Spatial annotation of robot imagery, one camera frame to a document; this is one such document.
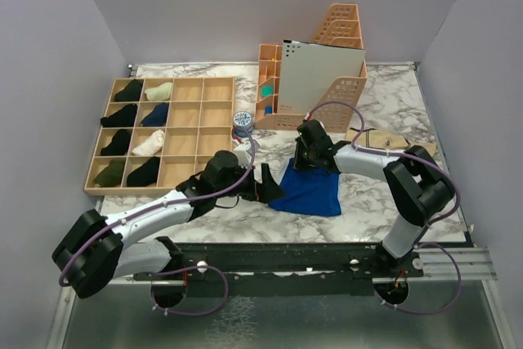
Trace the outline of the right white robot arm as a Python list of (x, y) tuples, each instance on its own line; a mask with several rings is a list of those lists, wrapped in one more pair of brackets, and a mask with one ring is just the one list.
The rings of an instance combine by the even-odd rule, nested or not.
[(429, 221), (455, 197), (453, 182), (420, 145), (403, 151), (359, 147), (348, 141), (333, 143), (322, 124), (307, 120), (297, 128), (293, 167), (356, 174), (388, 184), (398, 215), (376, 247), (375, 266), (393, 276), (420, 240)]

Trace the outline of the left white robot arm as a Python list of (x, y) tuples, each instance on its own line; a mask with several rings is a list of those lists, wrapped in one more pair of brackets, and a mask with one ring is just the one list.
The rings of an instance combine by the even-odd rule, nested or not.
[(72, 287), (80, 298), (100, 292), (114, 278), (127, 248), (169, 226), (202, 217), (221, 197), (261, 204), (283, 197), (268, 164), (261, 166), (261, 174), (257, 181), (251, 164), (242, 167), (234, 153), (220, 150), (204, 170), (140, 208), (107, 216), (95, 209), (84, 212), (51, 255), (60, 270), (60, 286)]

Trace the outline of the blue boxer underwear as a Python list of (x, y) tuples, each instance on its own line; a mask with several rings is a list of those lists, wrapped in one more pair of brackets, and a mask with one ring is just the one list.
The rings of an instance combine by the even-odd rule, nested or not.
[(341, 215), (339, 175), (323, 169), (300, 171), (293, 164), (293, 158), (283, 161), (275, 180), (284, 196), (268, 203), (268, 206), (275, 211), (308, 216)]

